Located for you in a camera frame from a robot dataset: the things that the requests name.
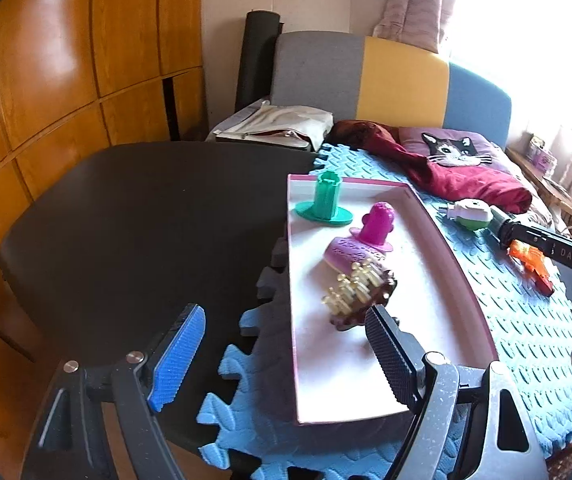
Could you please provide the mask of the grey yellow blue headboard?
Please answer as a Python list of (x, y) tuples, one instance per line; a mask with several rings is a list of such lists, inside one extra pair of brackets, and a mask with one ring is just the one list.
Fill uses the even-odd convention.
[(512, 101), (491, 81), (435, 53), (345, 32), (286, 32), (277, 39), (270, 101), (335, 120), (476, 132), (506, 145)]

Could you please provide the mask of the yellow purple oval case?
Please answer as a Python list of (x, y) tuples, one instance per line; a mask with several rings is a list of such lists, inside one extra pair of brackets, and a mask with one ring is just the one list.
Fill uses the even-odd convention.
[(337, 273), (349, 275), (352, 273), (353, 263), (362, 263), (366, 259), (382, 263), (386, 254), (363, 244), (353, 236), (338, 236), (327, 245), (323, 258)]

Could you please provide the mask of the orange cube block toy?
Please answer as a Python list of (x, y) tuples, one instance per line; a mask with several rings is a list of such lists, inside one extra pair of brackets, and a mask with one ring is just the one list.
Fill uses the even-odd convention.
[(543, 296), (549, 297), (554, 294), (555, 289), (545, 264), (545, 256), (540, 249), (520, 240), (512, 240), (507, 252), (512, 258), (518, 260), (533, 277), (536, 289)]

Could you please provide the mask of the magenta hydrant-shaped toy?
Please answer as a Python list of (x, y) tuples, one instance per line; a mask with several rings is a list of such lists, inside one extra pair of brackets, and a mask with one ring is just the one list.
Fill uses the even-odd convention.
[(350, 228), (349, 232), (356, 240), (378, 250), (379, 252), (392, 252), (393, 247), (387, 237), (394, 229), (396, 213), (387, 202), (377, 202), (371, 206), (370, 211), (362, 217), (360, 228)]

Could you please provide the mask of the wooden wardrobe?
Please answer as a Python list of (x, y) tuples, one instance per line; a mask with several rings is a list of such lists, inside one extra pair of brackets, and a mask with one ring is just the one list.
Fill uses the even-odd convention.
[[(0, 246), (66, 171), (110, 146), (205, 134), (201, 0), (0, 0)], [(0, 474), (19, 476), (54, 352), (0, 271)]]

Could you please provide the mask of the maroon blanket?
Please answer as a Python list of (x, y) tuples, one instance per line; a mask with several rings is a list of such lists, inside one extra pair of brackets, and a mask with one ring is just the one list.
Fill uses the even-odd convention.
[(326, 140), (362, 148), (397, 164), (422, 190), (451, 202), (476, 198), (509, 214), (523, 214), (530, 193), (510, 174), (484, 167), (443, 167), (426, 156), (407, 151), (399, 142), (397, 127), (366, 120), (336, 122)]

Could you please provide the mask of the pink curtain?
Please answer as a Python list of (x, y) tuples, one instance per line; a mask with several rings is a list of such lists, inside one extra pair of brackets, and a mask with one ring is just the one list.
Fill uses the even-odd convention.
[(387, 0), (373, 36), (438, 53), (455, 0)]

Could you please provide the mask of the green cup holder toy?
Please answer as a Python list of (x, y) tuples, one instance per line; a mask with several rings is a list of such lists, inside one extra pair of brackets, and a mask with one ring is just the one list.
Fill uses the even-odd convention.
[(353, 214), (338, 205), (341, 185), (342, 177), (333, 170), (318, 174), (313, 200), (298, 203), (295, 206), (296, 214), (326, 226), (348, 226), (353, 221)]

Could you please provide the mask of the green white plug-in device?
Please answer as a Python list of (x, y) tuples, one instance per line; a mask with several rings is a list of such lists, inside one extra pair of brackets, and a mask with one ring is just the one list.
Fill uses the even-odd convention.
[(485, 229), (493, 218), (491, 207), (483, 200), (464, 198), (446, 206), (446, 216), (469, 231)]

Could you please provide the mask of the wooden side table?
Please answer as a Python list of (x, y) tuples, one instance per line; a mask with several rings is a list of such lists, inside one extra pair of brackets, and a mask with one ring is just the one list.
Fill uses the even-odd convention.
[(518, 153), (514, 148), (505, 150), (507, 157), (516, 164), (525, 177), (536, 187), (541, 200), (546, 203), (550, 211), (556, 211), (572, 226), (572, 198), (559, 184), (544, 177), (544, 173), (537, 170), (535, 166), (524, 155)]

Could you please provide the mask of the brown hair claw clip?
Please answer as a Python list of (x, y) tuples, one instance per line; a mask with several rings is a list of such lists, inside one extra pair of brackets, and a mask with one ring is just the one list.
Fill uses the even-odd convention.
[(391, 270), (372, 259), (352, 264), (352, 273), (338, 274), (337, 283), (326, 290), (322, 304), (329, 310), (329, 321), (344, 332), (363, 326), (369, 308), (388, 304), (398, 281)]

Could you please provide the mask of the black cylindrical filter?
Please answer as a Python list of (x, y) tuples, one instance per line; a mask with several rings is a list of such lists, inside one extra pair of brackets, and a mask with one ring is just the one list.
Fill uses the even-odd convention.
[(513, 240), (513, 217), (497, 206), (491, 206), (490, 212), (491, 220), (488, 225), (489, 231), (501, 245), (509, 245)]

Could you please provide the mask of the pink shallow cardboard box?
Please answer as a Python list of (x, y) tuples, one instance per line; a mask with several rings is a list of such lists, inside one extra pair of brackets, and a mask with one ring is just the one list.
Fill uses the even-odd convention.
[(498, 357), (489, 326), (454, 251), (407, 184), (345, 178), (348, 226), (300, 214), (318, 180), (287, 179), (292, 374), (300, 425), (386, 417), (405, 411), (368, 343), (363, 323), (379, 304), (455, 365), (486, 368)]

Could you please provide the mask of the white folded bag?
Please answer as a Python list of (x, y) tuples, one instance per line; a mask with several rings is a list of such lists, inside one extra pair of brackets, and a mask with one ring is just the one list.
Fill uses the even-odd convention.
[(208, 142), (247, 142), (317, 152), (333, 128), (333, 114), (310, 106), (258, 100), (217, 124)]

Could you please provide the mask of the pink striped duvet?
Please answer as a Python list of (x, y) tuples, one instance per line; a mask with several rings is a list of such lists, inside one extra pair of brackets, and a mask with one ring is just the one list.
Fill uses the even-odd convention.
[(516, 217), (521, 221), (540, 224), (540, 226), (544, 226), (544, 228), (555, 230), (555, 223), (551, 211), (544, 204), (544, 201), (538, 192), (536, 192), (536, 188), (525, 177), (521, 169), (496, 145), (491, 150), (491, 156), (493, 163), (499, 170), (513, 176), (531, 195), (531, 204), (527, 211), (523, 214), (516, 214)]

